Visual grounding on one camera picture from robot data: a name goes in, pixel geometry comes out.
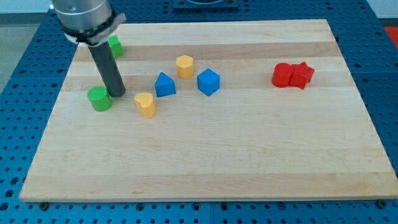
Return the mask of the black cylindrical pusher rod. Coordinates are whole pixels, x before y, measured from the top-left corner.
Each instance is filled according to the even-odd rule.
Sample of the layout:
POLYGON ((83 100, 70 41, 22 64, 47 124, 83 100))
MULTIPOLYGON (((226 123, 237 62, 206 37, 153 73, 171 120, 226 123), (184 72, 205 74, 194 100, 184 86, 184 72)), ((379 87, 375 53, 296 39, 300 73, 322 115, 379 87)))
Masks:
POLYGON ((123 96, 126 88, 108 42, 88 48, 109 95, 123 96))

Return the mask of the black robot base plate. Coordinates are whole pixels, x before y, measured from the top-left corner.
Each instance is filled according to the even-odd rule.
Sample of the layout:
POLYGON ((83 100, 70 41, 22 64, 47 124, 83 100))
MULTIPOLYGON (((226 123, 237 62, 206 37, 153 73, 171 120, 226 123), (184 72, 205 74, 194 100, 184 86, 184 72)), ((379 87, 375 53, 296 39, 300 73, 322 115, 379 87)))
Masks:
POLYGON ((173 0, 173 10, 239 9, 239 0, 173 0))

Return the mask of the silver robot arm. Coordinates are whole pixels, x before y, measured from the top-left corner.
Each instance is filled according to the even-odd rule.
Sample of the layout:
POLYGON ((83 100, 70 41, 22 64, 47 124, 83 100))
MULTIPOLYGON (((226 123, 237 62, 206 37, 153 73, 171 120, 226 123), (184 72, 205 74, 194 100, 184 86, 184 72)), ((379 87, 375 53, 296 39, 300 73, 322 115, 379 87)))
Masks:
POLYGON ((109 0, 52 0, 51 3, 66 38, 89 48, 109 95, 123 96, 126 88, 109 38, 126 21, 126 15, 117 14, 109 0))

